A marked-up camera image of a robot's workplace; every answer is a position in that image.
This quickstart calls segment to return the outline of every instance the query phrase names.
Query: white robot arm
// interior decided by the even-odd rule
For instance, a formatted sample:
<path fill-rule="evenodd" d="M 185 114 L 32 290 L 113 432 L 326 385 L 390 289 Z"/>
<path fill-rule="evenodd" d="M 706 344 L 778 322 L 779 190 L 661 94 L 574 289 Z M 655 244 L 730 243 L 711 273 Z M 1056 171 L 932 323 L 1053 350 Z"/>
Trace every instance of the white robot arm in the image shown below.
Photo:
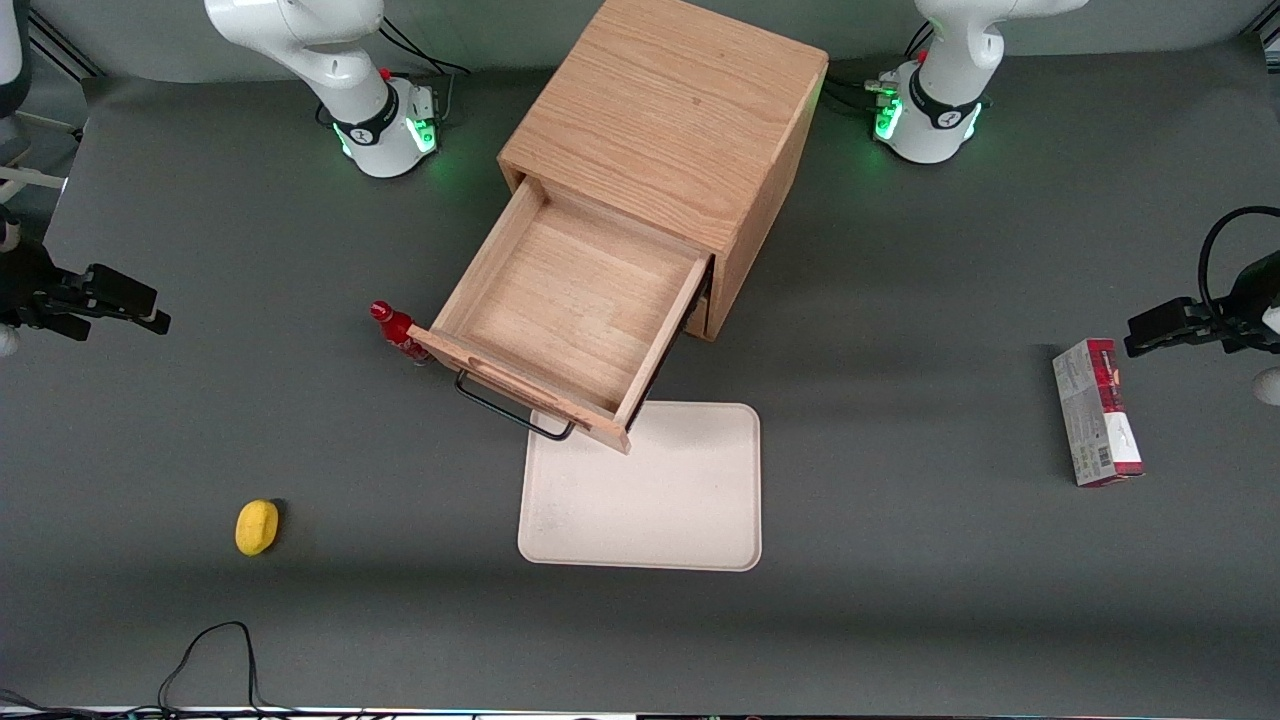
<path fill-rule="evenodd" d="M 876 88 L 891 95 L 876 138 L 913 163 L 941 163 L 973 135 L 979 97 L 1005 58 L 996 23 L 1057 15 L 1089 0 L 915 0 L 934 28 L 928 59 L 883 73 Z"/>
<path fill-rule="evenodd" d="M 205 0 L 205 12 L 223 37 L 311 87 L 333 115 L 343 151 L 365 173 L 399 176 L 435 150 L 430 90 L 385 79 L 355 45 L 378 32 L 383 0 Z"/>

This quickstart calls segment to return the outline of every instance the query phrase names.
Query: wall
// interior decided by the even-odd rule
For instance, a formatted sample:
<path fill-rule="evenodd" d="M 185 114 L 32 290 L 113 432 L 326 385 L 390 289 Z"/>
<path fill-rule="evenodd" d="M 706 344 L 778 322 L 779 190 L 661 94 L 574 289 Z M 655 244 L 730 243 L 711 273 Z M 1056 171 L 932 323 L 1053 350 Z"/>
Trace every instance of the wall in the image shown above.
<path fill-rule="evenodd" d="M 823 47 L 833 58 L 901 51 L 920 24 L 908 0 L 696 0 Z M 200 0 L 35 0 L 35 6 L 114 74 L 175 82 L 284 77 L 269 60 L 224 41 Z M 1005 26 L 1016 55 L 1180 50 L 1230 37 L 1267 0 L 1093 0 L 1057 18 Z M 426 51 L 472 68 L 550 67 L 568 53 L 599 0 L 387 0 L 392 18 Z M 380 37 L 365 47 L 383 65 L 416 61 Z"/>

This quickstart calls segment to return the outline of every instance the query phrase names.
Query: bottle cap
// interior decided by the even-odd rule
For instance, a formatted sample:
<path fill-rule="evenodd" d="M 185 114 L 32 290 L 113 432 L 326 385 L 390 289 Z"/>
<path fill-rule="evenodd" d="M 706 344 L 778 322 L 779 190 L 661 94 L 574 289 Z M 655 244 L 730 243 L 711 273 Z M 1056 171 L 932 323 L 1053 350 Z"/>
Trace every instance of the bottle cap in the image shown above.
<path fill-rule="evenodd" d="M 392 315 L 394 315 L 396 311 L 392 310 L 390 305 L 379 300 L 369 306 L 369 314 L 372 315 L 379 323 L 385 323 L 392 319 Z"/>

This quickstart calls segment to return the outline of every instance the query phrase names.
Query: red bottle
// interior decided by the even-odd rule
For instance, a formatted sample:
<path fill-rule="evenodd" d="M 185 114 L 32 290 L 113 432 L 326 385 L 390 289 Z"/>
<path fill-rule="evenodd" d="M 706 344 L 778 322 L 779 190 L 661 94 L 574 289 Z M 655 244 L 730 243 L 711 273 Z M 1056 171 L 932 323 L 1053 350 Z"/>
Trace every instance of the red bottle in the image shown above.
<path fill-rule="evenodd" d="M 399 348 L 415 365 L 426 365 L 434 360 L 425 347 L 408 337 L 408 328 L 413 324 L 413 318 L 393 310 L 390 305 L 381 300 L 369 306 L 369 314 L 378 320 L 387 342 Z"/>

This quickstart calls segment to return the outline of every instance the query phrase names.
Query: green led light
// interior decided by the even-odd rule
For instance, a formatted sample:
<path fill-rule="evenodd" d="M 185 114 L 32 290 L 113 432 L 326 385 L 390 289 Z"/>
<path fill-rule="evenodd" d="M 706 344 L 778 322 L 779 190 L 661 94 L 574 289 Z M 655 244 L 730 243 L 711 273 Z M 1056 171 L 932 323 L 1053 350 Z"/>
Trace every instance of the green led light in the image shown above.
<path fill-rule="evenodd" d="M 408 128 L 410 135 L 413 136 L 413 142 L 417 143 L 417 149 L 422 154 L 428 154 L 435 150 L 435 124 L 430 120 L 415 120 L 413 118 L 404 118 L 404 127 Z"/>
<path fill-rule="evenodd" d="M 876 118 L 876 135 L 881 140 L 888 140 L 893 137 L 893 131 L 897 129 L 897 120 L 902 117 L 902 100 L 893 97 L 893 100 L 881 109 L 879 115 Z"/>
<path fill-rule="evenodd" d="M 973 131 L 974 128 L 978 127 L 978 115 L 980 114 L 982 114 L 982 102 L 978 102 L 978 106 L 973 109 L 973 119 L 969 120 L 969 129 L 964 131 L 965 140 L 973 137 Z"/>
<path fill-rule="evenodd" d="M 338 142 L 342 143 L 342 154 L 351 158 L 351 147 L 347 147 L 347 138 L 342 136 L 342 131 L 338 129 L 338 123 L 333 124 L 333 133 L 338 136 Z"/>

